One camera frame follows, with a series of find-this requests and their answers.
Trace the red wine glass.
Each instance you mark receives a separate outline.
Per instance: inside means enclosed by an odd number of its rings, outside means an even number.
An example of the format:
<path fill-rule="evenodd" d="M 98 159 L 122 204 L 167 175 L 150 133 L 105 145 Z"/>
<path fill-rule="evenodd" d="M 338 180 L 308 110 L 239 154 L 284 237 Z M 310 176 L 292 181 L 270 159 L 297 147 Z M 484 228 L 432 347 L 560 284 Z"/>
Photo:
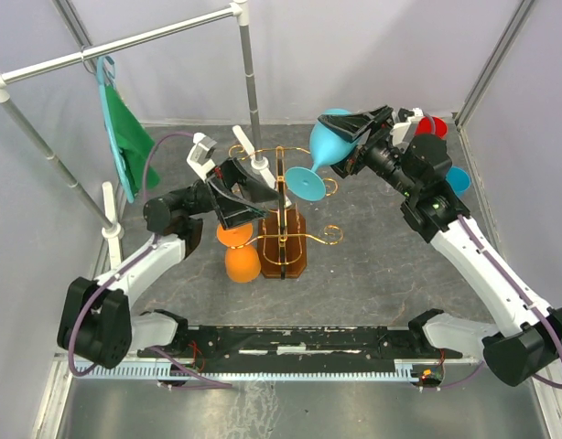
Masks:
<path fill-rule="evenodd" d="M 424 116 L 418 123 L 415 135 L 433 134 L 445 140 L 448 134 L 447 124 L 435 116 Z"/>

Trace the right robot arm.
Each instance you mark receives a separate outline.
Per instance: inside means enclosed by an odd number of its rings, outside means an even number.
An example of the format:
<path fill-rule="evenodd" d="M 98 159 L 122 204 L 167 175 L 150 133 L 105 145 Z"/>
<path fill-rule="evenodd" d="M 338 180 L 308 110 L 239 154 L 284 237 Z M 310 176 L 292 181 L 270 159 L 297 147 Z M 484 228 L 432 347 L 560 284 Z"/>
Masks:
<path fill-rule="evenodd" d="M 509 386 L 533 378 L 562 390 L 562 307 L 536 294 L 487 241 L 447 180 L 452 160 L 434 117 L 412 118 L 426 128 L 402 142 L 395 133 L 403 125 L 389 106 L 324 113 L 318 122 L 351 147 L 334 172 L 347 177 L 368 168 L 402 194 L 406 224 L 452 264 L 492 316 L 484 324 L 426 311 L 409 323 L 411 353 L 451 350 L 478 359 Z"/>

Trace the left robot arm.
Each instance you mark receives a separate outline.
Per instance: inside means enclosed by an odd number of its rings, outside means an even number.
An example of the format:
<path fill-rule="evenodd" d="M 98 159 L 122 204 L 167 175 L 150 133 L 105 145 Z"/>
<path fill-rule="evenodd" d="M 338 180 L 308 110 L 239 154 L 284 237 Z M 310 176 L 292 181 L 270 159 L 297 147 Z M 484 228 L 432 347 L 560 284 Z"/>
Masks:
<path fill-rule="evenodd" d="M 170 357 L 189 349 L 185 318 L 165 310 L 134 316 L 132 306 L 157 279 L 187 259 L 199 246 L 202 214 L 213 212 L 220 225 L 232 229 L 266 216 L 266 204 L 280 193 L 250 175 L 235 158 L 220 164 L 190 159 L 197 180 L 188 187 L 152 198 L 144 205 L 152 235 L 116 268 L 94 279 L 76 278 L 68 288 L 57 343 L 75 359 L 113 369 L 127 353 L 160 347 Z"/>

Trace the orange wine glass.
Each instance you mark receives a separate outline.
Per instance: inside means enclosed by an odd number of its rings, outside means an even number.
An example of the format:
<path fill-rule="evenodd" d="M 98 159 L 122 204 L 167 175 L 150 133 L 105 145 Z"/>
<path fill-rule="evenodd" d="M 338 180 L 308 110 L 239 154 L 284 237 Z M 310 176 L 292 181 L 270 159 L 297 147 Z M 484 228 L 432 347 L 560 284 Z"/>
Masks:
<path fill-rule="evenodd" d="M 216 236 L 224 245 L 225 269 L 229 278 L 239 284 L 253 281 L 261 272 L 261 263 L 256 248 L 250 243 L 253 237 L 253 224 L 225 230 L 218 225 Z"/>

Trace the blue front wine glass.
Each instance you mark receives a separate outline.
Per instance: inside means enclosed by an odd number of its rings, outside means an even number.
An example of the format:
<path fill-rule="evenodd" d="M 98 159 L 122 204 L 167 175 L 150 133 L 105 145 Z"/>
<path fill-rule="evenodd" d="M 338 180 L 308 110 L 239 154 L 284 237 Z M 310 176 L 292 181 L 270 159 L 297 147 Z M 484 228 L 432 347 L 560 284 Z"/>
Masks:
<path fill-rule="evenodd" d="M 446 175 L 446 180 L 454 194 L 461 198 L 470 188 L 470 175 L 460 167 L 453 166 Z"/>

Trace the light blue back glass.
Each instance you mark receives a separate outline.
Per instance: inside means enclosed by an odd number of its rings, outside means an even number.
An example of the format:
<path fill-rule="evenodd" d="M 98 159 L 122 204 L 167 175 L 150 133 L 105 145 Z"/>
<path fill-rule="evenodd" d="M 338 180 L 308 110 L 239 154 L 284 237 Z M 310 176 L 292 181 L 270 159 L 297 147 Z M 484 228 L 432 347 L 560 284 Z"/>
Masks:
<path fill-rule="evenodd" d="M 312 167 L 293 166 L 285 172 L 287 188 L 297 197 L 316 202 L 326 197 L 326 185 L 318 175 L 324 166 L 332 166 L 343 160 L 354 148 L 355 142 L 347 142 L 321 122 L 316 122 L 309 137 Z"/>

